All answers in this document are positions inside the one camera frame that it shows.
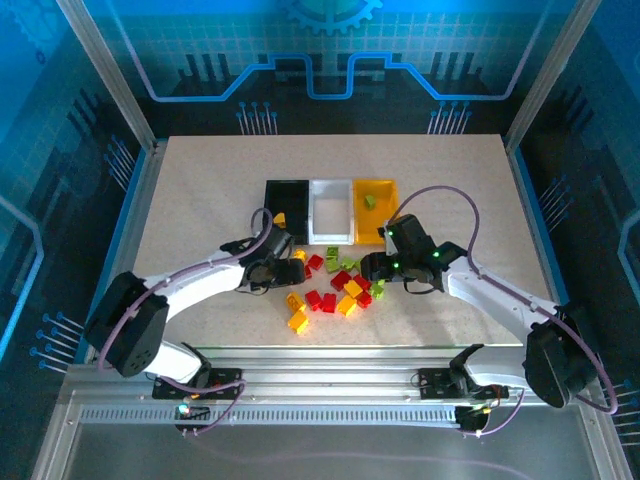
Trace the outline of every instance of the red block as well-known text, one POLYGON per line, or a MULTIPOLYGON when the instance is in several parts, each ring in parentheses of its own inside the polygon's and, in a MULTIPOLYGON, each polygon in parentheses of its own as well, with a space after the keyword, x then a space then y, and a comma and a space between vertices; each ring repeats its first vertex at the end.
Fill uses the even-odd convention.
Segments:
POLYGON ((324 259, 320 255, 312 255, 307 262, 307 266, 313 268, 314 270, 320 270, 320 267, 323 263, 324 259))
POLYGON ((357 274, 355 277, 353 277, 353 280, 360 285, 360 288, 362 290, 364 290, 365 292, 368 292, 369 289, 371 288, 371 282, 367 281, 364 279, 364 277, 360 274, 357 274))
POLYGON ((373 297, 371 295, 369 295, 367 292, 362 292, 360 295, 358 295, 358 305, 360 305, 360 308, 367 308, 369 305, 371 305, 371 302, 373 301, 373 297))
POLYGON ((340 291, 344 288, 349 280, 351 280, 351 275, 349 275, 344 270, 340 270, 340 273, 338 273, 338 275, 333 277, 333 279, 331 280, 331 286, 340 291))
POLYGON ((304 298, 314 312, 322 306, 322 297, 317 290, 311 290, 304 298))
POLYGON ((325 293, 322 299, 322 311, 327 313, 334 313, 336 311, 336 294, 325 293))

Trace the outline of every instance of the gear logo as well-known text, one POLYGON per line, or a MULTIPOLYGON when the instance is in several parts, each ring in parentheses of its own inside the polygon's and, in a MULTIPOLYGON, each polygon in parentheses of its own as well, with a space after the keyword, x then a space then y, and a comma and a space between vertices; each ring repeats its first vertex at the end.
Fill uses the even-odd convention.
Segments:
POLYGON ((51 43, 58 32, 60 12, 55 0, 0 0, 20 30, 38 49, 51 43))
POLYGON ((371 20, 371 12, 382 7, 381 0, 280 0, 290 20, 297 20, 300 28, 311 28, 314 35, 326 32, 343 35, 349 27, 360 28, 362 20, 371 20))

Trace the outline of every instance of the plastic cube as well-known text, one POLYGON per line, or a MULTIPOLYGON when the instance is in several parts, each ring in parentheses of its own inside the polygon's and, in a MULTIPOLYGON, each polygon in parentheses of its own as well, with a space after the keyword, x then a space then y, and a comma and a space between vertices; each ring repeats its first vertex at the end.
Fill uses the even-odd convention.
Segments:
POLYGON ((307 304, 304 303, 302 297, 296 292, 291 292, 287 295, 287 306, 289 310, 291 310, 291 313, 302 312, 307 308, 307 304))
POLYGON ((367 210, 373 210, 376 208, 376 197, 373 195, 366 195, 364 197, 364 204, 367 207, 367 210))
POLYGON ((371 288, 369 289, 369 293, 376 300, 380 300, 382 298, 382 295, 384 295, 384 288, 382 288, 381 285, 374 283, 373 285, 371 285, 371 288))
POLYGON ((362 288, 355 282, 355 280, 349 280, 345 284, 344 290, 353 298, 357 298, 357 296, 362 293, 362 288))
POLYGON ((349 280, 351 280, 351 275, 349 275, 347 272, 343 270, 340 273, 338 273, 338 275, 333 277, 333 279, 331 280, 331 286, 335 288, 337 291, 340 291, 344 288, 345 284, 349 280))
POLYGON ((371 282, 365 280, 362 275, 356 275, 355 277, 353 277, 353 281, 360 285, 360 288, 365 292, 368 292, 371 288, 371 282))
POLYGON ((326 262, 324 262, 325 267, 327 267, 327 272, 335 273, 340 270, 340 263, 336 258, 328 258, 326 262))
POLYGON ((319 270, 323 263, 324 260, 320 255, 311 255, 311 258, 307 262, 307 265, 314 270, 319 270))
POLYGON ((322 298, 322 311, 326 313, 333 313, 336 311, 336 294, 325 293, 322 298))
POLYGON ((358 295, 358 305, 360 305, 360 308, 367 308, 369 305, 371 305, 372 301, 373 298, 371 298, 371 295, 369 295, 367 292, 362 292, 360 295, 358 295))
POLYGON ((322 306, 322 297, 317 290, 311 290, 304 298, 314 312, 322 306))
POLYGON ((343 314, 345 317, 348 317, 356 309, 356 305, 357 303, 353 299, 353 297, 351 297, 350 295, 345 295, 344 298, 340 300, 340 303, 338 303, 338 306, 336 308, 341 314, 343 314))
POLYGON ((327 260, 330 258, 338 258, 338 247, 327 247, 327 260))
POLYGON ((309 326, 309 317, 307 317, 304 312, 298 311, 293 314, 293 317, 289 319, 288 323, 289 328, 299 335, 309 326))
POLYGON ((285 220, 284 213, 282 212, 273 217, 273 223, 275 223, 280 228, 287 228, 287 222, 285 220))
POLYGON ((351 270, 353 270, 353 267, 355 267, 355 265, 356 265, 356 261, 353 258, 349 258, 349 257, 344 257, 342 259, 342 263, 340 264, 340 266, 344 268, 347 272, 350 272, 351 270))
POLYGON ((302 263, 307 261, 307 252, 305 252, 304 250, 296 250, 295 252, 293 252, 293 258, 297 258, 299 260, 302 260, 302 263))

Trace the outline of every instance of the white table surface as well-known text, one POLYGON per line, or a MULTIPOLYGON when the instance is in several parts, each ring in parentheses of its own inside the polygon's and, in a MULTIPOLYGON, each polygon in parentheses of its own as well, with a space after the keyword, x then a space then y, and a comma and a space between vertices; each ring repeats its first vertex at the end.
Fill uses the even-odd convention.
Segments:
MULTIPOLYGON (((475 258, 514 284, 547 289, 498 135, 343 135, 171 137, 134 271, 148 276, 202 260, 222 243, 249 234, 251 213, 264 202, 269 179, 393 178, 399 202, 415 190, 455 185, 480 209, 475 258)), ((437 244, 466 248, 473 215, 462 198, 428 193, 409 204, 437 244)), ((323 254, 325 247, 305 247, 323 254)), ((375 247, 342 246, 353 258, 375 247)), ((285 297, 317 288, 333 292, 324 268, 310 282, 261 297, 229 292, 175 317, 165 331, 195 346, 455 345, 517 343, 513 335, 446 294, 411 296, 387 285, 382 300, 345 319, 310 313, 302 335, 287 327, 285 297)))

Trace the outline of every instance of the green block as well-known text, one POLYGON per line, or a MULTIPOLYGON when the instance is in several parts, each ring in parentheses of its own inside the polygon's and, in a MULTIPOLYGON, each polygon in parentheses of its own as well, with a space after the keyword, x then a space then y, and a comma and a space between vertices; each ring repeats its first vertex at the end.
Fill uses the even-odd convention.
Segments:
POLYGON ((329 273, 334 273, 340 270, 340 262, 335 258, 328 258, 324 264, 327 267, 327 272, 329 273))
POLYGON ((327 247, 327 260, 330 258, 338 258, 338 247, 327 247))
POLYGON ((371 288, 369 289, 369 293, 376 300, 380 300, 384 295, 384 288, 382 288, 381 285, 374 283, 373 285, 371 285, 371 288))
POLYGON ((342 263, 340 264, 340 266, 344 268, 347 272, 350 272, 351 270, 353 270, 353 267, 355 267, 355 265, 356 265, 356 261, 353 258, 349 258, 349 257, 344 257, 342 259, 342 263))
POLYGON ((364 197, 364 203, 367 206, 367 210, 373 210, 376 208, 376 197, 373 195, 366 195, 364 197))

